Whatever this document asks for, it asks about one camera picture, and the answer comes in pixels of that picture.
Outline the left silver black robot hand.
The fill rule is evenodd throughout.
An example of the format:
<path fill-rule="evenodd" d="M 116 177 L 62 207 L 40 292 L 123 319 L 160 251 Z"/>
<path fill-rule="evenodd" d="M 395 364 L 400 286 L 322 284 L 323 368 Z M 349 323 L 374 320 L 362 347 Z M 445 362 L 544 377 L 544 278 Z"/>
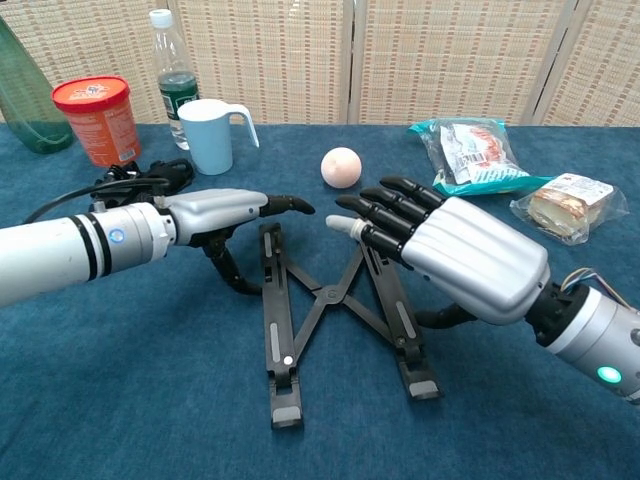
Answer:
<path fill-rule="evenodd" d="M 262 288 L 241 275 L 227 248 L 226 241 L 234 231 L 259 217 L 287 211 L 315 213 L 310 203 L 296 196 L 232 188 L 166 196 L 161 208 L 168 211 L 175 222 L 175 243 L 202 249 L 226 284 L 245 295 L 259 295 Z"/>

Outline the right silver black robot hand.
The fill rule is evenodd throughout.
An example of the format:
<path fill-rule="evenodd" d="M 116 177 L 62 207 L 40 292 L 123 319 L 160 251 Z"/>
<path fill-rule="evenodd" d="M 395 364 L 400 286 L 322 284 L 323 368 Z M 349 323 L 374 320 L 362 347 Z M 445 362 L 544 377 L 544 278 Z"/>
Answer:
<path fill-rule="evenodd" d="M 386 176 L 335 202 L 356 215 L 329 215 L 329 228 L 425 277 L 487 323 L 521 320 L 549 283 L 544 247 L 474 204 L 407 177 Z"/>

